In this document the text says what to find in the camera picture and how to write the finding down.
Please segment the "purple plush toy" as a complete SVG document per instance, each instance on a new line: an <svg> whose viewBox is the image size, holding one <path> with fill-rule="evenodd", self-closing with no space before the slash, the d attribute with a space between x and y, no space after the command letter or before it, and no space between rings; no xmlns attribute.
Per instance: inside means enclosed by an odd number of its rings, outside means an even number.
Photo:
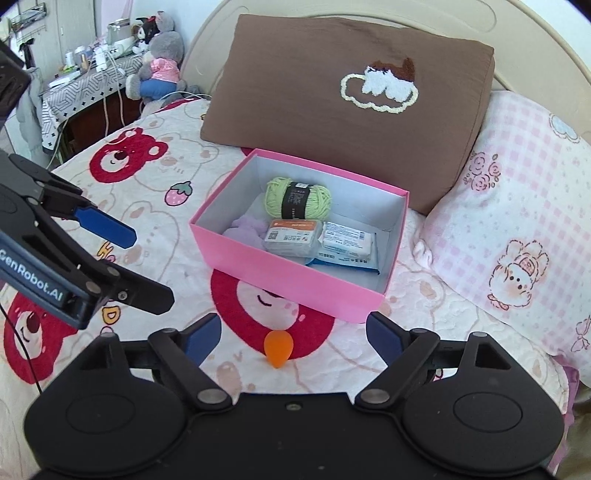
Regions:
<svg viewBox="0 0 591 480"><path fill-rule="evenodd" d="M263 249L263 240L266 238L267 230L269 230L269 223L245 214L233 220L222 235L244 245Z"/></svg>

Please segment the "pink cardboard box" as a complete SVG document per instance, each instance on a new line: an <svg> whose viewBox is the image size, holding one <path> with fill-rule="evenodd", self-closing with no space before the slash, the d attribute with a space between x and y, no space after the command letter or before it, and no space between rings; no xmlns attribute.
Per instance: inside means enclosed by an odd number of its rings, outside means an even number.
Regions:
<svg viewBox="0 0 591 480"><path fill-rule="evenodd" d="M331 195L325 220L274 219L266 190L290 180L298 213L311 190ZM360 174L256 149L189 222L212 269L342 321L362 323L383 304L401 246L410 194Z"/></svg>

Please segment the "grey plush toy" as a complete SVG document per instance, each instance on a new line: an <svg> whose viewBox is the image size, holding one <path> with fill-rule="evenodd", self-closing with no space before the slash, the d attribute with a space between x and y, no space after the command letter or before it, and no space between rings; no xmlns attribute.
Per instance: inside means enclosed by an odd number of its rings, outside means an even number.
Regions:
<svg viewBox="0 0 591 480"><path fill-rule="evenodd" d="M198 93L199 89L188 87L181 78L184 44L173 18L162 10L155 17L159 33L143 53L142 66L126 78L125 94L130 100L145 103L162 100L166 105L183 96Z"/></svg>

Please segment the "black white plush doll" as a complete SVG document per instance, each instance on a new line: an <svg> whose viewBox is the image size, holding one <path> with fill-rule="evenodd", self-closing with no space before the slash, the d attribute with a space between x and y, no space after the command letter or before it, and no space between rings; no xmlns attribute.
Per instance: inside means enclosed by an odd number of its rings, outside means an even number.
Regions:
<svg viewBox="0 0 591 480"><path fill-rule="evenodd" d="M140 17L138 21L139 24L132 27L132 33L136 39L132 52L136 55L146 52L149 42L159 33L155 16Z"/></svg>

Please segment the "blue wet wipes pack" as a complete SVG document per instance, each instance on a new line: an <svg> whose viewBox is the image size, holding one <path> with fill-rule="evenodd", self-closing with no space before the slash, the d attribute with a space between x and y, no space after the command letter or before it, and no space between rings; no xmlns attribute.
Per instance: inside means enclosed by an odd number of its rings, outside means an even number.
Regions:
<svg viewBox="0 0 591 480"><path fill-rule="evenodd" d="M305 260L304 264L307 266L339 266L379 274L376 234L365 232L365 237L370 241L368 255L353 252L351 249L346 249L345 246L321 246L315 253L315 257Z"/></svg>

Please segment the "green yarn ball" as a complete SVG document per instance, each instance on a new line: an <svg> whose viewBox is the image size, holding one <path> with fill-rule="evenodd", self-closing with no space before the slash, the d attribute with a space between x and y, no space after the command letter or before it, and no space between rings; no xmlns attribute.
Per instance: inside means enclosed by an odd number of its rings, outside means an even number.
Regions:
<svg viewBox="0 0 591 480"><path fill-rule="evenodd" d="M276 219L327 220L332 209L332 194L322 185L274 177L266 184L264 207Z"/></svg>

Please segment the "orange makeup sponge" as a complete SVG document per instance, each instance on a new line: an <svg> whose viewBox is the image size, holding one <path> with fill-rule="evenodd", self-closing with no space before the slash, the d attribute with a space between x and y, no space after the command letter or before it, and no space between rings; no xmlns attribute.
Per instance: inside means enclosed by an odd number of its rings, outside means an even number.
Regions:
<svg viewBox="0 0 591 480"><path fill-rule="evenodd" d="M290 359L294 350L294 339L283 330L273 330L263 341L263 353L273 368L280 369Z"/></svg>

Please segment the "brown embroidered pillow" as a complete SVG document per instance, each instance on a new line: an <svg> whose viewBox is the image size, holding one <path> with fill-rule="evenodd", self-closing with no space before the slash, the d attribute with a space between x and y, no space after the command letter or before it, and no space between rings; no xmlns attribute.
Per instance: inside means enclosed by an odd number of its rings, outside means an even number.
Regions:
<svg viewBox="0 0 591 480"><path fill-rule="evenodd" d="M410 28L243 15L201 137L332 165L405 189L428 213L469 157L493 49Z"/></svg>

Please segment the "small white packet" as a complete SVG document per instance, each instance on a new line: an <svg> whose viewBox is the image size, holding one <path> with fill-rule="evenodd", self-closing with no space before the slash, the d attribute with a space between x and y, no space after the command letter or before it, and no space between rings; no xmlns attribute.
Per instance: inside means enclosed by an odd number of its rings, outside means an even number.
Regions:
<svg viewBox="0 0 591 480"><path fill-rule="evenodd" d="M372 254L373 235L334 222L322 225L322 249L356 259L367 259Z"/></svg>

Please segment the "patterned bedside table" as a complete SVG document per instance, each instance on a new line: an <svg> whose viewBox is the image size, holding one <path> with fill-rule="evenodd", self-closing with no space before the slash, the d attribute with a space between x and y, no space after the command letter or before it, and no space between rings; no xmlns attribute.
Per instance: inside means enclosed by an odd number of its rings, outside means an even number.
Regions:
<svg viewBox="0 0 591 480"><path fill-rule="evenodd" d="M136 73L141 65L140 55L107 60L107 68L103 71L91 69L67 84L46 90L41 96L42 147L53 151L63 123L70 123L75 114L103 98L123 93L125 79Z"/></svg>

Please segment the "bear print bed blanket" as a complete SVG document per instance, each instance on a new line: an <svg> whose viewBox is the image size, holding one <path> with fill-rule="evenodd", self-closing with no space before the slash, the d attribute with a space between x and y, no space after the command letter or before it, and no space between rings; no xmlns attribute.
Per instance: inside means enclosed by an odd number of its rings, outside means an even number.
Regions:
<svg viewBox="0 0 591 480"><path fill-rule="evenodd" d="M235 400L249 393L355 395L383 371L384 362L367 342L365 328L276 298L262 289L230 279L209 268L189 227L190 218L231 174L245 151L216 146L200 138L208 104L180 102L113 134L126 141L138 136L150 147L150 159L119 183L96 180L89 163L122 157L103 139L68 161L59 175L76 185L102 211L137 235L128 249L65 222L64 229L88 252L171 288L173 308L153 316L109 303L87 329L76 331L52 318L11 287L1 293L1 475L27 479L38 465L23 434L23 420L40 389L50 383L99 334L143 340L165 327L183 329L200 317L219 312L224 321L252 318L270 329L290 329L294 358L274 368L228 326L202 368Z"/></svg>

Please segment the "white wardrobe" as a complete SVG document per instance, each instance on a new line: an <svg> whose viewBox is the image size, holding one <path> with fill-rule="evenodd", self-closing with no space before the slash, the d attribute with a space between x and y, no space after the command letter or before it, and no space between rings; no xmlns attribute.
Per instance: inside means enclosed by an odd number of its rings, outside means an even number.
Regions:
<svg viewBox="0 0 591 480"><path fill-rule="evenodd" d="M96 39L94 1L15 1L1 7L1 39L20 56L20 45L32 40L32 60L44 82L63 69L68 52Z"/></svg>

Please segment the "clear plastic swab box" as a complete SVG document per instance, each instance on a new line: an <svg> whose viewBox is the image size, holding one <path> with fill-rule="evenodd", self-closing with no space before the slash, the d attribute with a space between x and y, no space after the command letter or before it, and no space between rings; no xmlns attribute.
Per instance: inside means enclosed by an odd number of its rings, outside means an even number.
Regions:
<svg viewBox="0 0 591 480"><path fill-rule="evenodd" d="M283 257L315 257L320 247L322 222L305 219L274 219L266 232L266 251Z"/></svg>

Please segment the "pink checked pillow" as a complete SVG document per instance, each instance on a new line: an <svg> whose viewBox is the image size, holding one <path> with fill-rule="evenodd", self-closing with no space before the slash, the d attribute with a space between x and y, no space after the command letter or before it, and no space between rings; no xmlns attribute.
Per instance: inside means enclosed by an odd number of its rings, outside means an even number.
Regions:
<svg viewBox="0 0 591 480"><path fill-rule="evenodd" d="M500 91L457 183L416 235L417 262L579 369L590 365L590 147Z"/></svg>

